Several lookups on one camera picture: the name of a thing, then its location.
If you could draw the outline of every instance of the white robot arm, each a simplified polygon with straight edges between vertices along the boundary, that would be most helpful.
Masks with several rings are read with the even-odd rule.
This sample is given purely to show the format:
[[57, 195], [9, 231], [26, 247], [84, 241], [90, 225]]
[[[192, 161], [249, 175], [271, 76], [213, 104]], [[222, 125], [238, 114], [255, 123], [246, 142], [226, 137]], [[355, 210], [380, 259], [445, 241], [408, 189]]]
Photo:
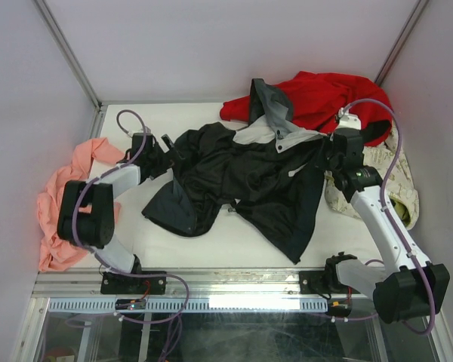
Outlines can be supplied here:
[[344, 286], [354, 288], [374, 302], [384, 322], [391, 323], [430, 315], [423, 272], [438, 313], [448, 287], [448, 270], [443, 264], [431, 263], [402, 224], [385, 191], [381, 197], [381, 176], [363, 164], [360, 123], [355, 115], [340, 110], [339, 125], [323, 147], [319, 167], [332, 172], [337, 189], [361, 216], [381, 253], [384, 270], [340, 253], [327, 259], [321, 282], [330, 291]]

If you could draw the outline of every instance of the red cloth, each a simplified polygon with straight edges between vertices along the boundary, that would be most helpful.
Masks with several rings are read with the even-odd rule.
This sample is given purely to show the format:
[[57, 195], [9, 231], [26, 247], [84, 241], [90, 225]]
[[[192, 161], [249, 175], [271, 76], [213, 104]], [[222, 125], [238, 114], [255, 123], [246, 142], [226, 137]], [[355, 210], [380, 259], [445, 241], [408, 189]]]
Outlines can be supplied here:
[[[391, 107], [386, 93], [367, 78], [337, 73], [299, 72], [294, 79], [276, 85], [294, 104], [294, 124], [308, 130], [331, 133], [336, 128], [335, 115], [341, 107], [360, 98], [373, 98]], [[248, 121], [250, 96], [223, 104], [220, 117], [224, 121]], [[379, 105], [362, 103], [350, 109], [357, 115], [362, 128], [376, 121], [392, 122], [390, 114]], [[369, 140], [366, 146], [383, 142], [390, 127], [380, 137]]]

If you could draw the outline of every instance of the cable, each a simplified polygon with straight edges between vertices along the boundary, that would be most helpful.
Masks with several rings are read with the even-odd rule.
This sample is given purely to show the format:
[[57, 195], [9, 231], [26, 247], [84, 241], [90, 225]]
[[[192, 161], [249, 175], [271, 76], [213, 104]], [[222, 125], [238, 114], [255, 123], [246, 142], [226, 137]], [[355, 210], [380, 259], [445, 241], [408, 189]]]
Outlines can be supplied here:
[[384, 262], [382, 260], [379, 260], [379, 259], [368, 260], [367, 262], [364, 263], [364, 265], [369, 265], [369, 264], [372, 264], [373, 262], [379, 262], [380, 264], [384, 265]]
[[[117, 116], [116, 116], [116, 123], [117, 125], [119, 126], [119, 128], [124, 132], [126, 133], [128, 136], [131, 137], [131, 134], [130, 132], [125, 129], [122, 125], [121, 125], [121, 122], [119, 120], [119, 118], [121, 117], [121, 115], [123, 115], [124, 113], [130, 113], [132, 115], [134, 115], [137, 120], [140, 122], [141, 124], [141, 127], [143, 129], [143, 140], [141, 142], [141, 145], [140, 145], [140, 148], [136, 151], [136, 153], [129, 159], [129, 161], [125, 162], [124, 164], [117, 164], [115, 167], [113, 167], [112, 169], [104, 172], [103, 174], [101, 174], [99, 177], [95, 177], [93, 179], [91, 179], [90, 181], [88, 181], [86, 184], [85, 184], [85, 187], [83, 188], [82, 192], [79, 194], [79, 197], [77, 199], [77, 202], [75, 203], [75, 207], [74, 207], [74, 211], [72, 213], [72, 236], [74, 238], [74, 242], [76, 245], [78, 245], [79, 247], [83, 248], [83, 249], [86, 249], [88, 250], [89, 252], [91, 252], [95, 258], [99, 261], [100, 264], [104, 265], [107, 269], [109, 269], [111, 272], [114, 272], [116, 274], [119, 274], [119, 275], [124, 275], [126, 277], [130, 277], [130, 278], [157, 278], [157, 277], [165, 277], [165, 278], [173, 278], [173, 279], [176, 279], [178, 280], [179, 282], [181, 282], [184, 287], [185, 287], [185, 291], [186, 291], [186, 296], [185, 296], [185, 300], [184, 300], [184, 303], [182, 304], [181, 308], [178, 310], [178, 312], [176, 312], [175, 314], [171, 315], [170, 317], [168, 318], [165, 318], [165, 319], [161, 319], [159, 321], [138, 321], [136, 319], [133, 319], [133, 318], [130, 318], [130, 317], [127, 317], [126, 315], [124, 314], [121, 314], [121, 317], [119, 318], [119, 320], [126, 320], [126, 321], [129, 321], [129, 322], [132, 322], [132, 323], [137, 323], [137, 324], [142, 324], [142, 325], [146, 325], [146, 324], [160, 324], [160, 323], [165, 323], [165, 322], [172, 322], [175, 318], [179, 318], [181, 316], [181, 313], [185, 310], [187, 304], [188, 304], [188, 301], [190, 300], [190, 289], [188, 288], [188, 284], [186, 283], [186, 281], [181, 278], [181, 277], [178, 277], [177, 275], [172, 275], [172, 274], [154, 274], [154, 275], [151, 275], [151, 274], [141, 274], [141, 275], [138, 275], [138, 274], [132, 274], [132, 273], [127, 273], [127, 272], [124, 272], [122, 270], [119, 270], [117, 268], [114, 268], [112, 267], [111, 265], [108, 264], [108, 262], [104, 259], [102, 259], [99, 255], [96, 254], [95, 250], [92, 249], [91, 247], [87, 247], [85, 246], [79, 239], [79, 234], [78, 234], [78, 231], [77, 231], [77, 217], [78, 217], [78, 214], [79, 214], [79, 208], [80, 208], [80, 205], [82, 203], [82, 200], [84, 200], [84, 197], [87, 193], [87, 191], [92, 187], [93, 184], [95, 184], [97, 181], [100, 181], [102, 178], [106, 177], [106, 176], [109, 176], [111, 173], [114, 173], [116, 172], [117, 170], [120, 170], [122, 169], [123, 167], [127, 167], [128, 165], [130, 164], [133, 164], [134, 161], [139, 157], [139, 155], [141, 154], [141, 152], [144, 150], [144, 146], [146, 145], [146, 134], [150, 132], [150, 129], [148, 127], [146, 127], [146, 125], [144, 124], [144, 121], [143, 119], [141, 118], [140, 115], [138, 115], [135, 111], [132, 111], [130, 109], [123, 109], [122, 111], [120, 111]], [[174, 330], [174, 333], [177, 331], [177, 329], [179, 328], [179, 326], [181, 325], [181, 321], [179, 320], [178, 322], [178, 325], [176, 327], [176, 329]], [[180, 338], [180, 336], [178, 337], [177, 341], [173, 344], [173, 348], [170, 348], [169, 351], [167, 351], [168, 349], [168, 346], [169, 344], [171, 343], [171, 340], [172, 340], [173, 336], [168, 336], [167, 338], [167, 341], [165, 343], [165, 347], [163, 348], [164, 350], [166, 350], [167, 353], [162, 353], [162, 355], [164, 355], [164, 358], [163, 360], [165, 360], [166, 356], [171, 353], [171, 351], [173, 350], [173, 348], [176, 346], [176, 344], [178, 343], [178, 340]]]
[[[406, 237], [404, 236], [404, 233], [402, 232], [401, 228], [398, 226], [398, 223], [396, 222], [395, 216], [391, 213], [390, 209], [387, 208], [387, 201], [386, 201], [386, 185], [387, 185], [387, 180], [389, 179], [389, 175], [393, 171], [393, 168], [396, 166], [396, 162], [398, 161], [399, 158], [399, 153], [401, 152], [401, 145], [402, 145], [402, 133], [401, 133], [401, 128], [399, 128], [399, 123], [397, 121], [396, 114], [394, 111], [386, 106], [384, 103], [380, 102], [379, 100], [373, 100], [372, 98], [363, 98], [360, 100], [355, 100], [352, 103], [349, 103], [345, 108], [344, 108], [344, 113], [348, 112], [350, 108], [354, 107], [356, 104], [360, 103], [374, 103], [377, 104], [386, 111], [388, 111], [391, 116], [393, 117], [394, 124], [396, 125], [396, 128], [398, 129], [398, 144], [396, 145], [396, 152], [394, 154], [394, 158], [391, 161], [391, 165], [387, 169], [386, 176], [383, 179], [383, 183], [381, 185], [381, 205], [385, 207], [385, 213], [389, 221], [391, 222], [391, 225], [393, 226], [394, 230], [396, 231], [396, 234], [399, 236], [399, 239], [401, 240], [402, 244], [404, 245], [406, 251], [410, 253], [412, 251], [411, 246], [409, 245], [408, 240], [406, 240]], [[420, 336], [428, 336], [431, 331], [433, 330], [435, 326], [435, 315], [436, 315], [436, 309], [435, 309], [435, 301], [433, 297], [433, 291], [431, 290], [430, 282], [428, 281], [428, 278], [426, 276], [426, 273], [424, 272], [423, 268], [421, 267], [421, 264], [418, 262], [418, 258], [416, 255], [410, 254], [411, 260], [413, 261], [414, 266], [418, 270], [421, 280], [423, 281], [424, 287], [426, 288], [427, 295], [428, 295], [428, 303], [430, 305], [430, 321], [428, 323], [428, 326], [425, 330], [416, 330], [412, 326], [410, 326], [406, 321], [404, 321], [404, 325], [407, 326], [412, 332], [420, 335]]]

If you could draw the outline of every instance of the pink cloth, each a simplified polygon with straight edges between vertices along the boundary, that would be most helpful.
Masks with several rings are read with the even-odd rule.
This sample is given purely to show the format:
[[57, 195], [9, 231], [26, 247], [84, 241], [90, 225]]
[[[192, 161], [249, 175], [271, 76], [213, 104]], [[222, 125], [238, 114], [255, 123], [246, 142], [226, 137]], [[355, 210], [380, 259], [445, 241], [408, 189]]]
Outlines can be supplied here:
[[[37, 198], [37, 217], [45, 236], [40, 246], [39, 271], [63, 271], [76, 264], [87, 255], [87, 251], [71, 245], [57, 236], [57, 221], [63, 189], [71, 179], [87, 179], [91, 172], [92, 161], [98, 160], [115, 164], [124, 152], [111, 146], [106, 138], [96, 138], [78, 145], [72, 155], [72, 163], [55, 171], [45, 186], [45, 191]], [[117, 220], [120, 205], [114, 205]]]

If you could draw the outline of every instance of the patterned cloth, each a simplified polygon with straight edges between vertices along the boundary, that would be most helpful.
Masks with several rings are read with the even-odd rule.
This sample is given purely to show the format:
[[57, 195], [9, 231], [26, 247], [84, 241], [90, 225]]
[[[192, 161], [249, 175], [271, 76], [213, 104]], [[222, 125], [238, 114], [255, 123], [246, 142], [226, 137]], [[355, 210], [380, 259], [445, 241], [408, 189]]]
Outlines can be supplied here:
[[[394, 158], [397, 143], [398, 130], [393, 124], [390, 135], [384, 143], [377, 147], [364, 148], [364, 163], [375, 167], [379, 174], [385, 177], [387, 169]], [[360, 219], [359, 214], [351, 204], [347, 203], [342, 192], [335, 188], [332, 178], [330, 176], [326, 178], [328, 182], [325, 187], [325, 200], [329, 207], [332, 210]], [[399, 154], [396, 166], [387, 181], [387, 194], [405, 227], [408, 230], [412, 229], [419, 217], [420, 201], [418, 192], [414, 189], [413, 178], [403, 148]]]

